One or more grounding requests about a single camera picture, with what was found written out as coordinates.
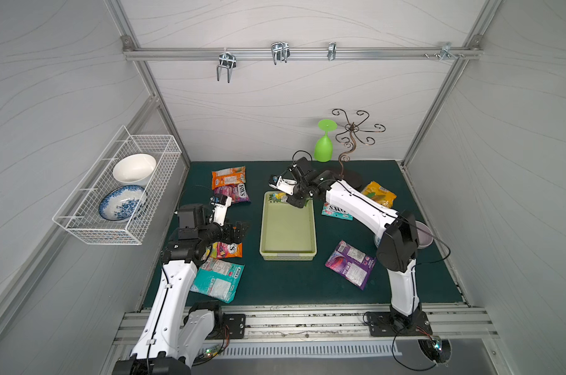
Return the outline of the purple candy bag back side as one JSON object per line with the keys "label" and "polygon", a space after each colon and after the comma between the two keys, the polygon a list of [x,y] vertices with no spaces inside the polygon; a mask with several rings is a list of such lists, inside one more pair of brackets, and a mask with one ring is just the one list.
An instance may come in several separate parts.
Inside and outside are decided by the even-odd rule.
{"label": "purple candy bag back side", "polygon": [[360,290],[364,290],[375,263],[376,259],[372,256],[368,256],[345,241],[340,241],[325,263],[325,267],[343,276]]}

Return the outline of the pale green plastic basket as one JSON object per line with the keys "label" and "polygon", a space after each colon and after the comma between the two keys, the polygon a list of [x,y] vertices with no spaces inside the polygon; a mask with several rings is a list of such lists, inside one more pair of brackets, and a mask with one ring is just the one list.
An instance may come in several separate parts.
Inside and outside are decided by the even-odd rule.
{"label": "pale green plastic basket", "polygon": [[271,203],[264,194],[259,253],[265,261],[312,261],[317,254],[313,202],[302,208]]}

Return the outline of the Fox's fruits candy bag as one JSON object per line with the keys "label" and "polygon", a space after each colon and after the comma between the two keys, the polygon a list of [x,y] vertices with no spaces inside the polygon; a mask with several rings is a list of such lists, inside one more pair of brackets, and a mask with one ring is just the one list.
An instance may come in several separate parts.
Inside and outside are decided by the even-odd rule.
{"label": "Fox's fruits candy bag", "polygon": [[242,244],[217,242],[212,244],[210,257],[214,259],[242,258],[242,252]]}

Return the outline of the green Fox's mango candy bag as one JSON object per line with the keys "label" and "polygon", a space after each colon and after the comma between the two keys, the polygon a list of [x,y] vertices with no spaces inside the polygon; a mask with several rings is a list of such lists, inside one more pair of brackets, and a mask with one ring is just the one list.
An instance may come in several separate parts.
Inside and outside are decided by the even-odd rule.
{"label": "green Fox's mango candy bag", "polygon": [[288,195],[284,192],[271,192],[269,195],[270,203],[286,203]]}

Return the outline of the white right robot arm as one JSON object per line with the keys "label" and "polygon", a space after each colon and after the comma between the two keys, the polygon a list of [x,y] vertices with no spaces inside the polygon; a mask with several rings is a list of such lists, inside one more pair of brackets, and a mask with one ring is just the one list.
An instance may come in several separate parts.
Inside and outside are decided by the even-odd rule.
{"label": "white right robot arm", "polygon": [[303,208],[310,198],[318,198],[344,210],[366,226],[376,238],[376,258],[387,270],[391,288],[387,325],[395,334],[408,334],[422,313],[417,293],[418,234],[414,215],[388,209],[354,189],[331,170],[315,170],[305,157],[293,162],[281,175],[273,175],[269,185],[287,195],[287,203]]}

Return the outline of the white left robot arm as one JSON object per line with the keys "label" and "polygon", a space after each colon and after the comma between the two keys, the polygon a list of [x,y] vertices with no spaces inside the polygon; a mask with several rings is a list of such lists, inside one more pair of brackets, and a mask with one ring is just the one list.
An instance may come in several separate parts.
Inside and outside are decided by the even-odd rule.
{"label": "white left robot arm", "polygon": [[210,206],[178,208],[178,229],[161,256],[159,290],[148,320],[130,357],[116,362],[115,374],[189,374],[204,340],[223,328],[215,302],[195,305],[184,313],[188,294],[212,244],[239,244],[248,224],[226,219],[230,198],[217,195]]}

